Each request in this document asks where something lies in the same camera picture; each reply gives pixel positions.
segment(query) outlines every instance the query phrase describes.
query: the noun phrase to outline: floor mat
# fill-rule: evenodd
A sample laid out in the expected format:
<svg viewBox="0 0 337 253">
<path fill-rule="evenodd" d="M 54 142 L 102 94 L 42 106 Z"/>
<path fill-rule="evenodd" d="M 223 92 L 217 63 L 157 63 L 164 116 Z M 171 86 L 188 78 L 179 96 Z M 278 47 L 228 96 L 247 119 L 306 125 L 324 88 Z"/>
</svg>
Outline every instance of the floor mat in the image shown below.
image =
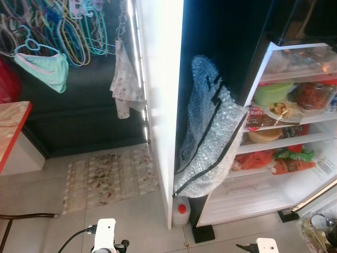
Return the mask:
<svg viewBox="0 0 337 253">
<path fill-rule="evenodd" d="M 158 190 L 148 148 L 104 154 L 68 166 L 63 214 Z"/>
</svg>

